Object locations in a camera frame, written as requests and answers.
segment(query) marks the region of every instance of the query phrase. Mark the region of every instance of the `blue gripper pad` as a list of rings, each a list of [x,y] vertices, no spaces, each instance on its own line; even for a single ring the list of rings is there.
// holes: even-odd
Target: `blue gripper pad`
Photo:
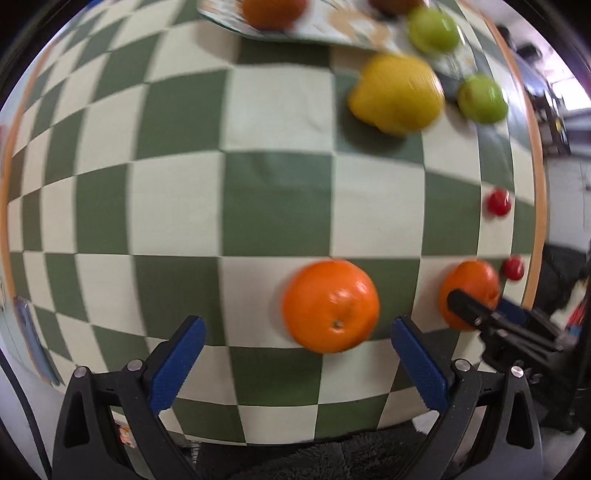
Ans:
[[[195,317],[193,324],[177,342],[174,350],[170,352],[160,370],[154,375],[148,402],[156,415],[173,406],[174,399],[203,350],[205,337],[205,322],[201,318]]]
[[[390,340],[400,362],[427,408],[444,412],[449,405],[447,381],[437,365],[404,322],[397,318],[390,330]]]

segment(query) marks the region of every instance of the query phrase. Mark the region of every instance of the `checkered tablecloth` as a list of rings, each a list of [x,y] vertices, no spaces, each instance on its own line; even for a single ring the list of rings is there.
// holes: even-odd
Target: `checkered tablecloth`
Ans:
[[[62,381],[76,365],[145,358],[197,314],[207,345],[165,426],[290,443],[425,411],[388,339],[399,314],[447,357],[477,362],[478,340],[446,327],[437,290],[476,255],[529,264],[531,147],[486,24],[443,3],[511,113],[475,126],[448,105],[403,140],[346,107],[368,52],[242,39],[198,19],[194,0],[105,0],[78,15],[27,102],[8,205],[16,290]],[[506,218],[482,214],[493,186],[515,193]],[[371,340],[321,356],[290,338],[280,301],[298,269],[327,257],[371,276],[381,317]],[[525,281],[505,296],[521,301]]]

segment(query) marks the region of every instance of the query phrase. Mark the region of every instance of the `wall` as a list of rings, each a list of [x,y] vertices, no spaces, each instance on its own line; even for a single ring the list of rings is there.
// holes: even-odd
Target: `wall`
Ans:
[[[548,242],[586,252],[591,239],[591,160],[546,161],[550,221]]]

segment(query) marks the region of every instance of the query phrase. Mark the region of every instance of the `red cherry tomato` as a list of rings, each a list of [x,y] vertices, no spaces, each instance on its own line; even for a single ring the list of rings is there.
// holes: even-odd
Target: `red cherry tomato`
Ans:
[[[519,281],[525,275],[525,265],[521,257],[509,257],[502,265],[503,275],[507,280]]]
[[[511,195],[505,189],[495,189],[486,200],[487,210],[495,216],[504,217],[511,211]]]

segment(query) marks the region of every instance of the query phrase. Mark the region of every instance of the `cable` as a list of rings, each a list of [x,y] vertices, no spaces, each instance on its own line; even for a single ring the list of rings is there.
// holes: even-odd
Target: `cable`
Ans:
[[[22,410],[25,414],[25,417],[27,418],[29,428],[31,429],[31,435],[33,436],[35,447],[37,447],[37,452],[39,453],[41,464],[43,465],[43,469],[45,470],[48,480],[51,480],[51,463],[49,462],[49,457],[47,456],[47,451],[45,450],[43,438],[41,438],[41,432],[39,431],[37,420],[35,419],[31,404],[29,403],[17,376],[14,374],[12,367],[4,356],[2,349],[0,349],[0,367],[2,367],[2,370],[4,370],[6,378],[10,382],[14,393],[16,393],[18,401],[21,403]]]

